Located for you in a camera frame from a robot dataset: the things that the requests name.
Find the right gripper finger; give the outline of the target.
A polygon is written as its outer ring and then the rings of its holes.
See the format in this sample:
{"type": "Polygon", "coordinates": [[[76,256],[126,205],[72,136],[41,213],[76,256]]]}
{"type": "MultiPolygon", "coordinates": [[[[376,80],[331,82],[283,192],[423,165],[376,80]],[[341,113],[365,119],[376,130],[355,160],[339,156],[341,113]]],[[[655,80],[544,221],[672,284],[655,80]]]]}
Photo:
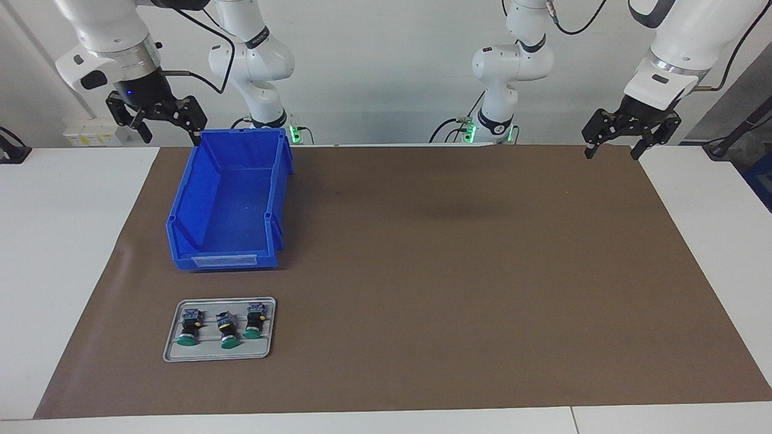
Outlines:
{"type": "Polygon", "coordinates": [[[195,96],[186,96],[176,100],[176,126],[188,133],[193,146],[201,143],[201,133],[209,118],[195,96]]]}
{"type": "Polygon", "coordinates": [[[138,132],[146,145],[151,143],[153,135],[145,123],[143,108],[134,109],[121,98],[118,92],[110,92],[106,98],[106,104],[116,124],[138,132]]]}

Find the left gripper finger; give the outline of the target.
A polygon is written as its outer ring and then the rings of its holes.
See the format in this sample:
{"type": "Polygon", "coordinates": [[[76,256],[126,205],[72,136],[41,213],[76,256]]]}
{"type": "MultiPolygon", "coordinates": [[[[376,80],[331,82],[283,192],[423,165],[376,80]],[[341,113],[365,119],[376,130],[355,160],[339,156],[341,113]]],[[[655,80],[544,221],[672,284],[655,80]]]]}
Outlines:
{"type": "Polygon", "coordinates": [[[590,120],[585,124],[581,135],[586,143],[584,150],[585,157],[593,159],[602,143],[620,137],[619,116],[617,113],[606,111],[602,108],[593,113],[590,120]]]}
{"type": "Polygon", "coordinates": [[[631,158],[639,160],[648,149],[667,143],[681,123],[682,119],[678,113],[669,113],[656,126],[645,127],[641,138],[631,149],[631,158]]]}

